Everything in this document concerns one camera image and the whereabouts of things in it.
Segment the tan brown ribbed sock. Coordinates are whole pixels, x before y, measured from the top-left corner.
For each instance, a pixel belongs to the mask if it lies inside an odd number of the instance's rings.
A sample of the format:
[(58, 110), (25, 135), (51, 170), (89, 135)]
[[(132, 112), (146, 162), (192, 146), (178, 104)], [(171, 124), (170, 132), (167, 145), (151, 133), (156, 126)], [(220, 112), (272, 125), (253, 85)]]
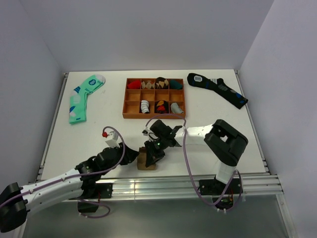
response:
[(147, 158), (147, 151), (145, 147), (139, 148), (139, 155), (137, 157), (137, 169), (139, 171), (155, 171), (156, 164), (150, 165), (146, 167), (146, 158)]

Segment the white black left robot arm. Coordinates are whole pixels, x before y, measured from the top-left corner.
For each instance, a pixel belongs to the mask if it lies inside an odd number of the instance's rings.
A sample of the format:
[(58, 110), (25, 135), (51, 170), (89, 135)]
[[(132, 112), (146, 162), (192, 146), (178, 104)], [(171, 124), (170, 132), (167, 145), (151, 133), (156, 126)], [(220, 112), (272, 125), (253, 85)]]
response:
[(128, 165), (138, 151), (124, 143), (105, 148), (75, 168), (42, 182), (19, 186), (9, 184), (0, 194), (0, 231), (10, 232), (23, 225), (28, 215), (35, 214), (64, 200), (91, 198), (96, 194), (96, 182), (116, 168)]

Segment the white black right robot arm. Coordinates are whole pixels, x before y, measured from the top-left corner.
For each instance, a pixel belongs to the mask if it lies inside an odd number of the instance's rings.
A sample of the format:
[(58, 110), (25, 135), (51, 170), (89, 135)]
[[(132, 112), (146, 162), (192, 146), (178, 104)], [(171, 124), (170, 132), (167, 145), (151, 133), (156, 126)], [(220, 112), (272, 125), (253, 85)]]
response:
[(151, 133), (154, 137), (149, 135), (149, 140), (144, 143), (147, 152), (146, 167), (161, 160), (166, 148), (183, 148), (187, 161), (187, 145), (206, 145), (220, 161), (214, 181), (214, 187), (219, 193), (226, 193), (231, 188), (230, 179), (248, 145), (248, 139), (222, 119), (205, 126), (179, 125), (174, 128), (158, 119), (151, 125), (148, 134)]

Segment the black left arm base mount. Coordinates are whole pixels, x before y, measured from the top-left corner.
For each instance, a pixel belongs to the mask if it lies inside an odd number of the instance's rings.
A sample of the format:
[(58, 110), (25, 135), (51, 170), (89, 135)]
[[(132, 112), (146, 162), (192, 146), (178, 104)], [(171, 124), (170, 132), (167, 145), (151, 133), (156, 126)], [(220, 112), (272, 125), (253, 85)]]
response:
[(92, 216), (101, 208), (103, 199), (112, 197), (113, 183), (97, 183), (92, 194), (81, 196), (77, 203), (77, 210), (80, 214)]

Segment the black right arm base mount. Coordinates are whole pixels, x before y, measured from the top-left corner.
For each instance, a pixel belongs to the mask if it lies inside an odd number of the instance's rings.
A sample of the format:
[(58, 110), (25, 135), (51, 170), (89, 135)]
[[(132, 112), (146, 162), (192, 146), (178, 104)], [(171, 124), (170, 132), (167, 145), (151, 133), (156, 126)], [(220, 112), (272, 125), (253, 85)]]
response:
[[(225, 184), (214, 179), (201, 179), (199, 180), (198, 191), (202, 196), (212, 196), (212, 201), (215, 203), (217, 201), (217, 196), (220, 197), (222, 194)], [(227, 211), (232, 208), (235, 204), (234, 196), (238, 195), (242, 198), (243, 188), (240, 179), (233, 178), (230, 182), (226, 192), (222, 199), (215, 205), (216, 209)]]

